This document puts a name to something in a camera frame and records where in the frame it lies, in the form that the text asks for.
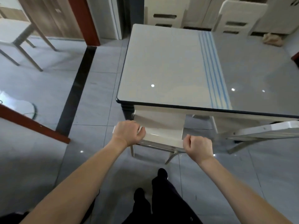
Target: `cabinet handle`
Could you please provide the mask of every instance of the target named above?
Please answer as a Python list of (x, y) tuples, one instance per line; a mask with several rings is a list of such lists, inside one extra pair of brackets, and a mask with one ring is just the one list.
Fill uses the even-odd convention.
[(293, 6), (293, 5), (296, 3), (296, 1), (297, 1), (297, 0), (294, 0), (294, 1), (291, 3), (291, 6)]

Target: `hand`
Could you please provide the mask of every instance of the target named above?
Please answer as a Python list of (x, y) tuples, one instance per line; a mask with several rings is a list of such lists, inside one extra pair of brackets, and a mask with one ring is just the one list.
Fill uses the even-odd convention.
[(199, 166), (205, 160), (214, 158), (212, 141), (208, 138), (201, 136), (187, 136), (183, 140), (183, 146), (186, 153), (193, 159)]
[(118, 122), (111, 140), (123, 141), (125, 143), (125, 148), (134, 145), (140, 142), (146, 134), (144, 127), (140, 129), (139, 133), (137, 133), (139, 128), (140, 124), (133, 120)]

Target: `black table leg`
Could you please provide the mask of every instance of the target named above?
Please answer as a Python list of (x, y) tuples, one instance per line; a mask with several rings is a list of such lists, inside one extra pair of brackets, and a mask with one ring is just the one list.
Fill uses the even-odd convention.
[(133, 113), (135, 111), (134, 105), (122, 105), (121, 108), (123, 110), (123, 115), (125, 116), (126, 120), (133, 120)]

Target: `white dining table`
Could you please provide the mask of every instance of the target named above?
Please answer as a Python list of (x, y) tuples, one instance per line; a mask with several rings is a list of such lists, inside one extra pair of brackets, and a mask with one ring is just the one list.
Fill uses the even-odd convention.
[(134, 24), (118, 88), (138, 107), (186, 114), (299, 119), (299, 70), (261, 37)]

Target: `person's left hand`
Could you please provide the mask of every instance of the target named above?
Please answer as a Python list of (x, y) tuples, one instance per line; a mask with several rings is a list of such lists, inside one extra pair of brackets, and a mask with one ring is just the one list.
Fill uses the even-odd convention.
[(140, 142), (146, 134), (144, 127), (140, 129), (139, 133), (137, 133), (139, 128), (140, 124), (133, 120), (118, 122), (114, 129), (111, 140), (121, 140), (125, 142), (125, 147), (134, 145)]

